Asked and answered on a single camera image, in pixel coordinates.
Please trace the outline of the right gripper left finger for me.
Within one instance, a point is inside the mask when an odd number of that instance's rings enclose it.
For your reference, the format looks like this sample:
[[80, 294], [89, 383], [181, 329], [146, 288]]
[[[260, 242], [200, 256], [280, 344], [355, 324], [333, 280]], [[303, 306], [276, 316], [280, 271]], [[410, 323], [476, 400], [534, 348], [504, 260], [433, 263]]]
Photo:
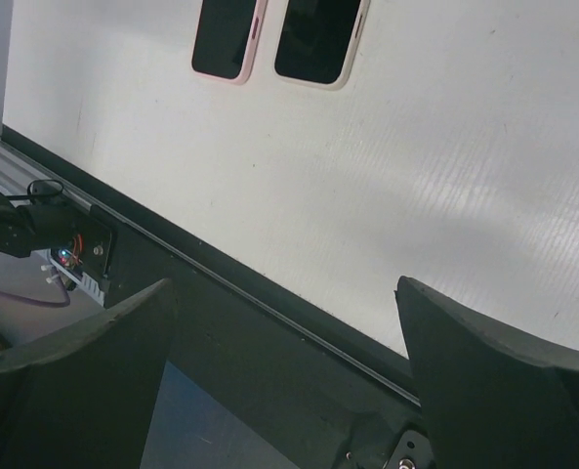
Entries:
[[0, 352], [0, 468], [139, 467], [176, 322], [162, 279]]

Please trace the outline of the phone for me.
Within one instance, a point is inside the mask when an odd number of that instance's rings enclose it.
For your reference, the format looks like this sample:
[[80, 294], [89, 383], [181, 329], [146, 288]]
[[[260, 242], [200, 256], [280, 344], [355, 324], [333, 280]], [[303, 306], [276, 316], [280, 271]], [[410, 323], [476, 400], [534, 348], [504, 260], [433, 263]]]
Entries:
[[348, 81], [370, 3], [287, 2], [273, 69], [289, 82], [338, 90]]

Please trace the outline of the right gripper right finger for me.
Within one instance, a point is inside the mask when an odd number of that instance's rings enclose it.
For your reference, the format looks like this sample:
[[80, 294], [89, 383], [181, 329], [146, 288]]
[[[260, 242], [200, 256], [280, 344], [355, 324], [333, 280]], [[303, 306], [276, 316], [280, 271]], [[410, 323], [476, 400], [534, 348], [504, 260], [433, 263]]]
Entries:
[[579, 351], [411, 277], [395, 299], [439, 468], [579, 468]]

